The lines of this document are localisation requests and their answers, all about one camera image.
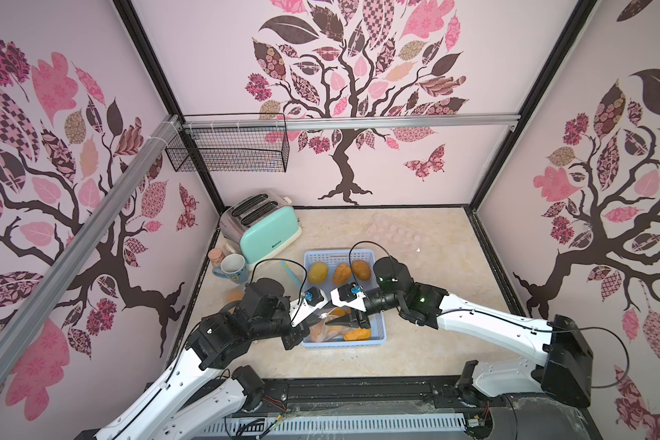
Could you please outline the small pink cup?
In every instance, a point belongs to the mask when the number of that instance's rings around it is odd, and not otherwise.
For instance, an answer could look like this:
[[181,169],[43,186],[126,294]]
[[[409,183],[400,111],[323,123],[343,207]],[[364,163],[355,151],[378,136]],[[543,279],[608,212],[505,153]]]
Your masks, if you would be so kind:
[[207,258],[213,267],[220,267],[226,256],[226,253],[217,247],[210,249],[207,253]]

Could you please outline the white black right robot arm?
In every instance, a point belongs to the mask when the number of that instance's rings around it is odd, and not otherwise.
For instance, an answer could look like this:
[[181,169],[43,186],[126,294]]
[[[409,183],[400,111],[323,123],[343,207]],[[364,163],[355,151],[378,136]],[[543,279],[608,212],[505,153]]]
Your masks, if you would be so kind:
[[333,303],[351,308],[341,326],[364,328],[372,315],[395,309],[416,326],[476,337],[517,355],[511,361],[480,364],[469,361],[463,374],[476,392],[499,397],[507,393],[542,393],[575,408],[588,408],[593,350],[585,328],[564,315],[553,320],[528,318],[469,302],[443,288],[417,282],[394,257],[373,266],[376,287],[356,280],[333,291]]

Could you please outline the white blue ceramic mug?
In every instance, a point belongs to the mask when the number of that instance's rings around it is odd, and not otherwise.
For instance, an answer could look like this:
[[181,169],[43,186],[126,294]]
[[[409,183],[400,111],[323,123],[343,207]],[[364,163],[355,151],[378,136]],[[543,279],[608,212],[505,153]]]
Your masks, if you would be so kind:
[[231,254],[226,256],[220,265],[213,269],[213,274],[235,284],[244,284],[249,279],[249,265],[243,255]]

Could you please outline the light blue perforated plastic basket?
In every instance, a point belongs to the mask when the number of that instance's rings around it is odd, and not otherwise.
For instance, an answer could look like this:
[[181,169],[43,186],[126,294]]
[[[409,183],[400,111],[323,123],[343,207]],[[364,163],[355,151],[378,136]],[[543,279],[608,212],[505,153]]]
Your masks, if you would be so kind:
[[[348,249],[330,249],[307,251],[304,254],[304,265],[307,269],[310,269],[311,266],[318,261],[322,261],[328,266],[328,276],[326,281],[318,285],[318,288],[322,289],[326,294],[330,294],[330,292],[336,287],[333,283],[333,275],[336,267],[341,263],[350,264],[348,253]],[[322,313],[332,310],[333,308],[335,307],[329,302],[325,307],[313,314],[322,319]],[[315,344],[310,342],[309,337],[306,337],[304,341],[302,341],[302,346],[305,348],[358,348],[384,344],[387,340],[387,331],[383,315],[381,313],[378,315],[372,315],[370,317],[370,324],[371,338],[366,341]]]

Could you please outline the clear blue zipper bag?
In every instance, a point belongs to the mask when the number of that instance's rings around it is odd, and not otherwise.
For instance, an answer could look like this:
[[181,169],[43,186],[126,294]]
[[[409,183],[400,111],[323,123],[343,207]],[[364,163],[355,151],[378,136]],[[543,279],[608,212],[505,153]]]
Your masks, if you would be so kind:
[[257,282],[261,278],[268,278],[278,282],[283,288],[283,295],[292,303],[296,303],[304,275],[305,272],[295,263],[280,260],[262,262],[258,265],[255,273],[252,273],[252,267],[249,267],[249,278],[245,282],[223,292],[222,304],[227,305],[240,301],[245,294],[247,286],[251,282]]

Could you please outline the aluminium rail back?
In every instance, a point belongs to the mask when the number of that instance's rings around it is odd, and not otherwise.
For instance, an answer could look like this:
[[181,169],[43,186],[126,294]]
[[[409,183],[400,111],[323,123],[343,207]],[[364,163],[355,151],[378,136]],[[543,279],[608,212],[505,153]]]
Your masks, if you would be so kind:
[[286,128],[288,131],[361,129],[361,128],[437,128],[469,126],[508,126],[518,125],[521,117],[517,114],[456,114],[456,115],[403,115],[402,117],[335,117],[291,119],[286,115],[271,119],[258,119],[258,114],[212,114],[186,116],[185,128]]

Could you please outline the yellow-green potato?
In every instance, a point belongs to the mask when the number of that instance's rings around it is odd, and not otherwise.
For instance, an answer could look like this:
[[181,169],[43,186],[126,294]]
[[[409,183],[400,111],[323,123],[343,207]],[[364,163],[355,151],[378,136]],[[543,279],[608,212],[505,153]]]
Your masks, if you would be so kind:
[[311,284],[321,284],[326,281],[328,276],[328,266],[322,262],[315,262],[308,271],[308,281]]

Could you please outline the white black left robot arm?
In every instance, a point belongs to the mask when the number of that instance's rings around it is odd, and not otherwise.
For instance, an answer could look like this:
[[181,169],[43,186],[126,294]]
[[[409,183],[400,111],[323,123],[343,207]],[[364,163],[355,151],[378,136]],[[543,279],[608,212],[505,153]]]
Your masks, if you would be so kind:
[[250,366],[223,377],[253,342],[279,338],[291,350],[310,333],[306,321],[327,303],[313,286],[293,302],[280,282],[261,278],[241,300],[209,315],[192,330],[181,353],[123,414],[82,439],[191,439],[212,421],[260,406],[264,382]]

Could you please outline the mint green silver toaster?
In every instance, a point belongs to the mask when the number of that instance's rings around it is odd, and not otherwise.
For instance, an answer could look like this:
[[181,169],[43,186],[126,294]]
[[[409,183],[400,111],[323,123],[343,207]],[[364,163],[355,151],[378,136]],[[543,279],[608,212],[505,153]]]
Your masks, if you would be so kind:
[[272,190],[251,194],[229,207],[220,218],[220,229],[249,266],[276,257],[302,234],[289,200]]

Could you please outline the black base frame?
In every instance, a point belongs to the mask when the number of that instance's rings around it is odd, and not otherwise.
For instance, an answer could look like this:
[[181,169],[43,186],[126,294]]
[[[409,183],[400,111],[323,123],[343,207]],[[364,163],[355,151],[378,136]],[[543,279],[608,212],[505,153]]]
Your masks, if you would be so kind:
[[463,392],[458,388],[458,379],[455,376],[262,381],[264,387],[260,406],[251,411],[240,409],[227,416],[282,418],[297,415],[462,414],[467,427],[467,431],[462,434],[350,434],[335,439],[602,437],[588,411],[568,407],[540,394],[507,394],[496,398],[463,401]]

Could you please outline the brown potato right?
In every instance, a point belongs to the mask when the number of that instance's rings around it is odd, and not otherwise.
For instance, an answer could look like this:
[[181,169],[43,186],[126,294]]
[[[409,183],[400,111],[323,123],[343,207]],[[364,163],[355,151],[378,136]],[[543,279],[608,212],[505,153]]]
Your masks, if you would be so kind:
[[370,265],[365,260],[353,260],[351,269],[353,275],[360,281],[367,282],[372,276]]

